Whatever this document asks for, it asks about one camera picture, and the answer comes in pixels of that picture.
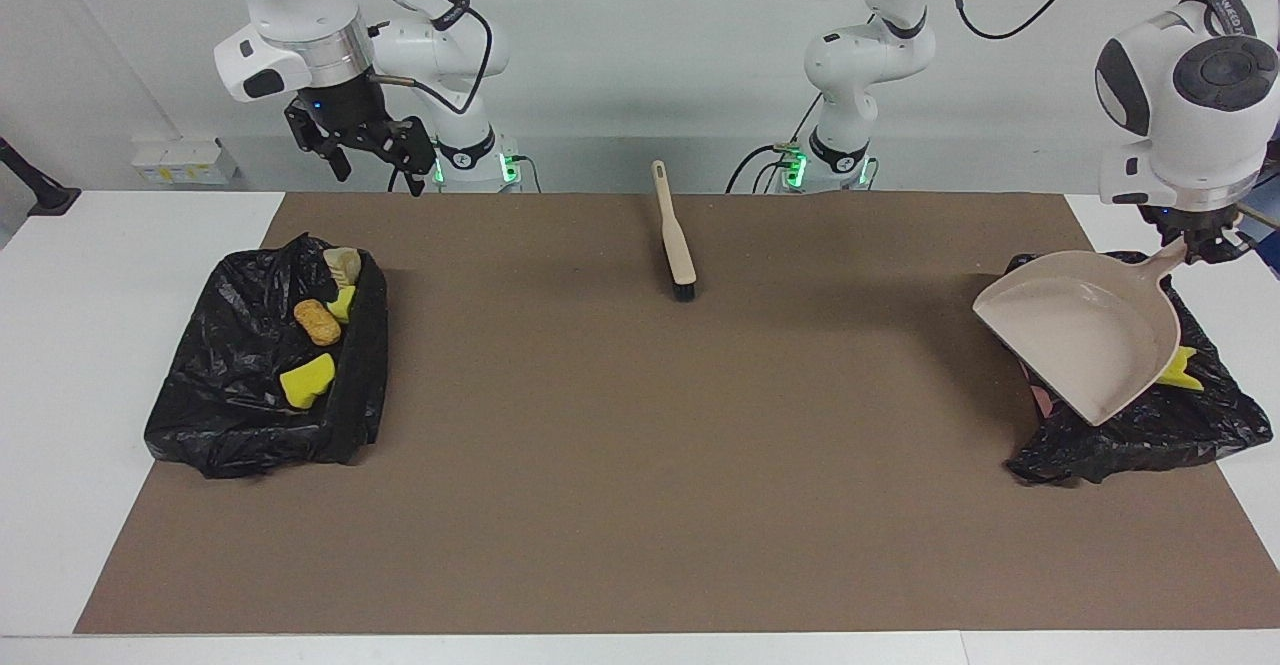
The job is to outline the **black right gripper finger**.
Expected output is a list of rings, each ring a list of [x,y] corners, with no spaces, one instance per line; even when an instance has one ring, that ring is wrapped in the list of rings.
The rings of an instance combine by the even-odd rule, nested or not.
[[[398,179],[404,179],[407,191],[413,197],[422,194],[433,178],[436,165],[435,145],[425,124],[417,116],[394,121],[390,127],[388,156],[392,174],[388,179],[388,192],[396,191]]]
[[[305,104],[289,104],[285,107],[285,121],[291,127],[298,150],[320,156],[329,165],[337,182],[347,182],[352,168],[342,150],[340,139],[337,136],[325,136]]]

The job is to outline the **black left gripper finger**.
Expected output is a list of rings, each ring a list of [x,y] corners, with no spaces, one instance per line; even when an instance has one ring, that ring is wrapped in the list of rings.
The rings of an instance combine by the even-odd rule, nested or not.
[[[1194,244],[1194,261],[1203,263],[1226,263],[1243,258],[1254,249],[1254,238],[1244,231],[1217,231],[1213,237],[1204,237]]]

